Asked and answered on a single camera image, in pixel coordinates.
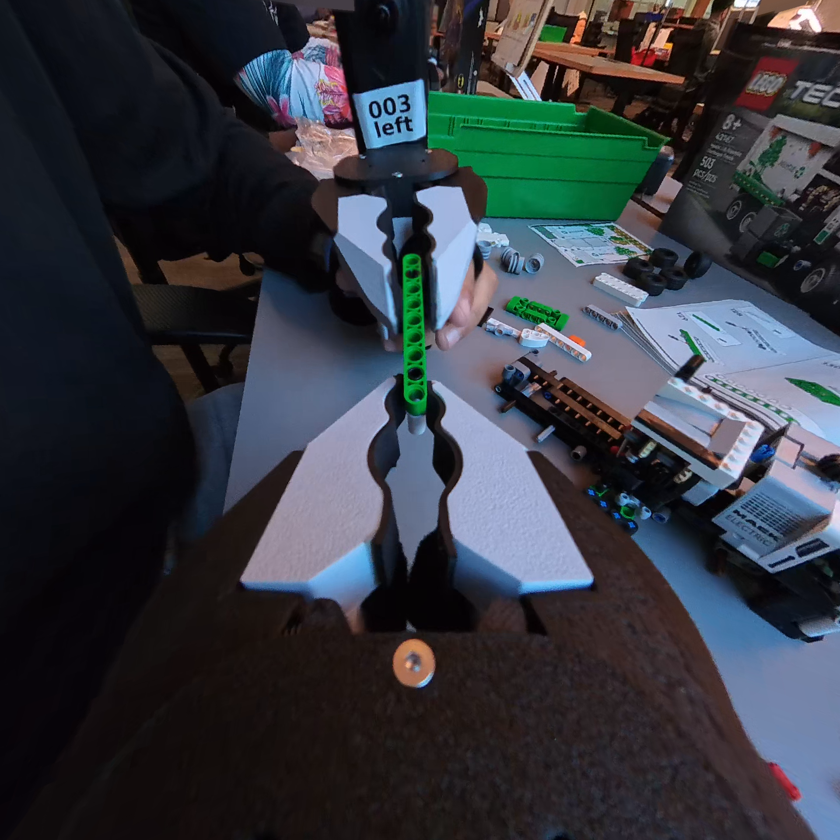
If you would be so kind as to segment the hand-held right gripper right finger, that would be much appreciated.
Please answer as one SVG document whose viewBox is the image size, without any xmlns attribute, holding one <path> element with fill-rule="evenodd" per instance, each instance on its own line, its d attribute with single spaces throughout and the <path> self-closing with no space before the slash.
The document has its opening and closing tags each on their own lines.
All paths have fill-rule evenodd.
<svg viewBox="0 0 840 840">
<path fill-rule="evenodd" d="M 413 585 L 423 597 L 583 590 L 594 575 L 526 446 L 431 381 L 413 445 Z"/>
</svg>

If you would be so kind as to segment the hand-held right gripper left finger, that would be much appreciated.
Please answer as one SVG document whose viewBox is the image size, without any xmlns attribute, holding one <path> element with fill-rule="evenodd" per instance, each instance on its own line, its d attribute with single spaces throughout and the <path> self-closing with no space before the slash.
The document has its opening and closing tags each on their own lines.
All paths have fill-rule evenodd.
<svg viewBox="0 0 840 840">
<path fill-rule="evenodd" d="M 239 579 L 329 600 L 364 630 L 406 630 L 407 562 L 387 478 L 400 458 L 403 378 L 389 377 L 300 452 Z"/>
</svg>

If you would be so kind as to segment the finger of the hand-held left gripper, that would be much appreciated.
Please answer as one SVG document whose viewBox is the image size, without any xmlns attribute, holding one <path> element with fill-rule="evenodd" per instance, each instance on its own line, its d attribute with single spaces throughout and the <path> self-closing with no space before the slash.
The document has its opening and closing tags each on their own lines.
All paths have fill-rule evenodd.
<svg viewBox="0 0 840 840">
<path fill-rule="evenodd" d="M 338 230 L 334 236 L 343 267 L 378 323 L 388 330 L 401 326 L 396 302 L 396 263 L 391 221 L 385 197 L 372 194 L 342 196 L 338 201 Z"/>
<path fill-rule="evenodd" d="M 429 279 L 432 328 L 441 330 L 458 302 L 475 247 L 477 223 L 459 187 L 428 187 L 418 203 L 430 213 L 426 233 L 432 242 Z"/>
</svg>

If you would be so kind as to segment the green lego beam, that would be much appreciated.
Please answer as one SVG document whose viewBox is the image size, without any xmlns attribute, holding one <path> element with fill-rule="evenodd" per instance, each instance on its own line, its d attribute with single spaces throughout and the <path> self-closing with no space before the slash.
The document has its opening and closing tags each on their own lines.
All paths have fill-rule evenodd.
<svg viewBox="0 0 840 840">
<path fill-rule="evenodd" d="M 427 411 L 424 266 L 417 254 L 402 259 L 403 400 L 406 414 Z"/>
</svg>

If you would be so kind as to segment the white lego brick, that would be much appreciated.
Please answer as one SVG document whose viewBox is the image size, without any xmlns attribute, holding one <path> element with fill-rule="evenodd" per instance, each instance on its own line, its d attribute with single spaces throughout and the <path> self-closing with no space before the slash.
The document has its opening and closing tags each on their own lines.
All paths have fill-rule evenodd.
<svg viewBox="0 0 840 840">
<path fill-rule="evenodd" d="M 621 301 L 629 308 L 640 308 L 648 299 L 645 290 L 605 272 L 594 277 L 591 284 L 593 288 Z"/>
</svg>

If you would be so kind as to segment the partly built lego truck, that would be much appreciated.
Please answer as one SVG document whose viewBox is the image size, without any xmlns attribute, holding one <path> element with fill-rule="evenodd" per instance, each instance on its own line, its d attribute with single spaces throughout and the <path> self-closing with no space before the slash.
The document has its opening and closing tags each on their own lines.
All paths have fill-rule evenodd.
<svg viewBox="0 0 840 840">
<path fill-rule="evenodd" d="M 760 422 L 690 383 L 698 354 L 627 417 L 534 354 L 506 365 L 504 400 L 589 465 L 587 495 L 635 532 L 679 513 L 713 539 L 707 566 L 727 574 L 749 609 L 788 638 L 839 630 L 838 447 L 788 423 Z"/>
</svg>

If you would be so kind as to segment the lego set box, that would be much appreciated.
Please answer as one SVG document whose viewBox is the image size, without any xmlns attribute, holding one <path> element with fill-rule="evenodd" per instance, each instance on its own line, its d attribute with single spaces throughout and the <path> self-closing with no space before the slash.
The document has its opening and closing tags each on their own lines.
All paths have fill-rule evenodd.
<svg viewBox="0 0 840 840">
<path fill-rule="evenodd" d="M 838 334 L 839 34 L 739 24 L 660 232 Z"/>
</svg>

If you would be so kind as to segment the dark bat logo box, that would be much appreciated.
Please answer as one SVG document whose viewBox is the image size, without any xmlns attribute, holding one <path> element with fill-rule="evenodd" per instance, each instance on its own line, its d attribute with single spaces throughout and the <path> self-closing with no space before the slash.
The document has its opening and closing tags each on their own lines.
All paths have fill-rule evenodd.
<svg viewBox="0 0 840 840">
<path fill-rule="evenodd" d="M 476 93 L 490 1 L 447 1 L 437 20 L 442 91 Z"/>
</svg>

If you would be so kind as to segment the clear plastic bags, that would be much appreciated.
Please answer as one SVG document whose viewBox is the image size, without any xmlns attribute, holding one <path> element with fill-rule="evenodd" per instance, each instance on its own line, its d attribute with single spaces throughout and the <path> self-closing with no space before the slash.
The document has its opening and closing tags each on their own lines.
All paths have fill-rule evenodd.
<svg viewBox="0 0 840 840">
<path fill-rule="evenodd" d="M 298 118 L 296 136 L 287 158 L 320 181 L 332 179 L 338 163 L 359 153 L 352 129 L 332 129 L 318 121 Z"/>
</svg>

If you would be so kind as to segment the green storage bin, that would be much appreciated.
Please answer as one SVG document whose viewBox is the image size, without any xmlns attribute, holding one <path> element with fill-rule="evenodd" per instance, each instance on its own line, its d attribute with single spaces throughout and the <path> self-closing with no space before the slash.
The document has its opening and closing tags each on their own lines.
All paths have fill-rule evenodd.
<svg viewBox="0 0 840 840">
<path fill-rule="evenodd" d="M 572 103 L 431 91 L 430 147 L 487 186 L 486 216 L 616 221 L 669 139 Z"/>
</svg>

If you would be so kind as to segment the green white sticker sheet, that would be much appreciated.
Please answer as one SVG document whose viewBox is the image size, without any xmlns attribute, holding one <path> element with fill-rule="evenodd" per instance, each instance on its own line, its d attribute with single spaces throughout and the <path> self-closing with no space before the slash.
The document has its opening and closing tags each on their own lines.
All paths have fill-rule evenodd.
<svg viewBox="0 0 840 840">
<path fill-rule="evenodd" d="M 529 229 L 576 267 L 622 265 L 653 252 L 616 223 L 532 224 Z"/>
</svg>

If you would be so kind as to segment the black office chair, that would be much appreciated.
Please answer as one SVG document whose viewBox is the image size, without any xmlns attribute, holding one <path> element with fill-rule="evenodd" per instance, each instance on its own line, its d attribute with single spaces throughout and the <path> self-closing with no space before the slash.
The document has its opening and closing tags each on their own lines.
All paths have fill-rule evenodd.
<svg viewBox="0 0 840 840">
<path fill-rule="evenodd" d="M 232 353 L 254 336 L 261 278 L 245 257 L 239 267 L 251 268 L 247 281 L 218 290 L 169 283 L 160 264 L 129 249 L 140 283 L 133 294 L 154 347 L 177 347 L 205 393 L 233 376 Z"/>
</svg>

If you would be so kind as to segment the wooden table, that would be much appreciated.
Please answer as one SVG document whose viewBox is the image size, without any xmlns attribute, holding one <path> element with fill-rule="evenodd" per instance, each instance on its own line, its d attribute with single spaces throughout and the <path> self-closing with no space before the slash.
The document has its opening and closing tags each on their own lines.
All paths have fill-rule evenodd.
<svg viewBox="0 0 840 840">
<path fill-rule="evenodd" d="M 524 69 L 516 69 L 514 73 L 518 75 L 527 71 L 532 59 L 577 70 L 588 77 L 600 77 L 613 81 L 621 79 L 647 85 L 673 86 L 680 86 L 685 81 L 679 75 L 603 56 L 596 48 L 544 42 L 538 42 L 530 57 L 524 59 Z"/>
</svg>

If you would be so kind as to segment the open instruction booklet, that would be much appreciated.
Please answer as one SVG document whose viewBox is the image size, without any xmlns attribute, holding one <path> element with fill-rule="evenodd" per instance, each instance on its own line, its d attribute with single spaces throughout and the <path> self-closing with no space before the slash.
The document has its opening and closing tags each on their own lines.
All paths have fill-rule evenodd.
<svg viewBox="0 0 840 840">
<path fill-rule="evenodd" d="M 752 303 L 712 301 L 616 314 L 667 371 L 693 354 L 690 383 L 778 431 L 798 424 L 839 445 L 839 354 L 784 326 Z"/>
</svg>

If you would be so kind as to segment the green lego frame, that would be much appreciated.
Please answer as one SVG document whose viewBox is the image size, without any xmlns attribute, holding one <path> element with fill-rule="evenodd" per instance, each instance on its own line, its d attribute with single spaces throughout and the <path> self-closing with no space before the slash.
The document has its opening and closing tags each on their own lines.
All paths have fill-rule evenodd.
<svg viewBox="0 0 840 840">
<path fill-rule="evenodd" d="M 505 311 L 536 325 L 547 324 L 560 332 L 570 319 L 570 315 L 562 310 L 525 297 L 512 297 Z"/>
</svg>

